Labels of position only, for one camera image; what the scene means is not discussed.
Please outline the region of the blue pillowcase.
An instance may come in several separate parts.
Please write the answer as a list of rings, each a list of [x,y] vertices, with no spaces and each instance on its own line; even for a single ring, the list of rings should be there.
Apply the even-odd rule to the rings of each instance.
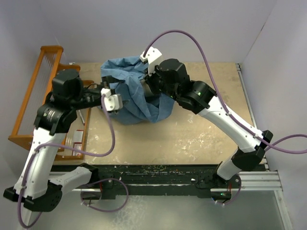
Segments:
[[[117,114],[111,116],[123,125],[143,121],[157,123],[168,118],[173,111],[175,101],[170,97],[145,95],[141,80],[147,67],[138,56],[109,59],[100,67],[102,77],[110,75],[124,81],[110,84],[111,89],[127,101]]]

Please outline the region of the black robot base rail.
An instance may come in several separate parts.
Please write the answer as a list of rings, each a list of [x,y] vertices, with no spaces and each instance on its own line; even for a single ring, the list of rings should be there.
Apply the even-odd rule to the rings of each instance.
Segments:
[[[97,165],[98,177],[79,188],[101,192],[102,199],[130,196],[196,196],[230,200],[241,187],[238,174],[217,176],[215,165]]]

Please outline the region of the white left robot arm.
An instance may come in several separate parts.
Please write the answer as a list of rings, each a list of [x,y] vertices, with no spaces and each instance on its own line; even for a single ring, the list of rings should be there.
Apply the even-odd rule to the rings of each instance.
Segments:
[[[97,186],[98,169],[86,163],[55,179],[50,179],[49,174],[62,141],[77,119],[77,111],[102,106],[105,115],[109,115],[123,107],[121,95],[110,88],[116,82],[120,80],[106,76],[95,87],[85,87],[77,70],[64,69],[56,74],[51,92],[37,111],[23,172],[13,187],[5,189],[4,198],[33,212],[50,212],[71,190],[82,185]]]

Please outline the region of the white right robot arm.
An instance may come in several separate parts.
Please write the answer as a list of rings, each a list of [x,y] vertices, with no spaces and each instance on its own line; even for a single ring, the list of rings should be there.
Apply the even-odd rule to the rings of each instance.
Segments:
[[[267,145],[259,138],[270,142],[272,132],[250,126],[252,132],[248,133],[236,124],[230,116],[233,115],[240,123],[249,126],[229,107],[222,107],[216,91],[208,84],[190,80],[183,63],[174,58],[150,61],[144,79],[153,94],[169,96],[182,108],[212,122],[237,144],[235,153],[219,164],[213,176],[217,187],[225,187],[235,174],[251,171],[262,161]]]

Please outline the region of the white pillow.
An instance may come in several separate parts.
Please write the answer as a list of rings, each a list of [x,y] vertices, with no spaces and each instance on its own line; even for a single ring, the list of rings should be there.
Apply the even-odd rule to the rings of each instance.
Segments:
[[[150,97],[156,96],[156,94],[154,94],[151,91],[151,89],[150,89],[149,85],[146,83],[145,79],[141,79],[140,83],[141,83],[141,86],[143,88],[145,98],[150,98]]]

